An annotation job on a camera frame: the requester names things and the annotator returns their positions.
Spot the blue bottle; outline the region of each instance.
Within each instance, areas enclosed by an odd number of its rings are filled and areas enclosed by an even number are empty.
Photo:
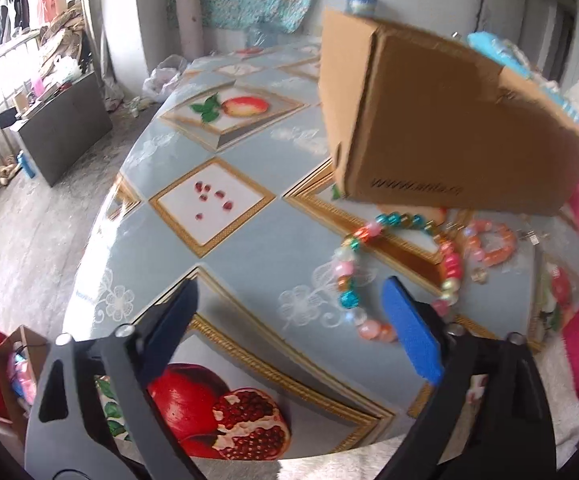
[[[27,157],[25,156],[25,154],[23,152],[20,152],[18,154],[17,158],[18,158],[18,163],[20,164],[20,167],[22,168],[22,171],[24,171],[25,174],[29,178],[34,178],[36,176],[36,172],[31,169],[31,166],[29,165],[29,163],[27,161]]]

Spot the pomegranate seed print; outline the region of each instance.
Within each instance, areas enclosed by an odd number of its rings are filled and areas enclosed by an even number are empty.
[[[278,405],[260,390],[224,394],[212,410],[224,433],[213,448],[228,460],[275,460],[289,447],[291,435]]]

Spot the screw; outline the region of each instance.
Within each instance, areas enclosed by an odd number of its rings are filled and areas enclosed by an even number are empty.
[[[519,334],[518,332],[509,332],[507,335],[507,341],[513,345],[524,345],[527,342],[527,339],[524,335]]]
[[[136,327],[131,324],[124,324],[114,330],[116,337],[129,337],[136,331]]]
[[[465,335],[465,327],[458,323],[450,323],[445,327],[445,333],[454,337]]]
[[[65,346],[66,344],[71,343],[73,340],[74,339],[72,338],[71,334],[64,332],[56,338],[56,344],[58,346]]]

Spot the cardboard tube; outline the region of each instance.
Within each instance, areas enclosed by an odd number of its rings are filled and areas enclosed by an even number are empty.
[[[182,56],[189,62],[205,55],[200,0],[176,0]]]

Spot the cardboard box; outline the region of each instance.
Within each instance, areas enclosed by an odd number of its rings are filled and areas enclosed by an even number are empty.
[[[354,200],[555,214],[579,182],[576,124],[457,41],[328,9],[319,89]]]
[[[0,343],[0,391],[5,401],[5,406],[12,420],[12,430],[16,433],[22,444],[25,444],[27,435],[27,417],[25,411],[18,404],[10,381],[7,378],[7,363],[9,357],[14,351],[13,346],[16,341],[20,341],[27,348],[29,364],[31,365],[32,374],[38,384],[40,373],[45,365],[49,345],[47,339],[34,332],[26,326],[18,327],[5,341]]]

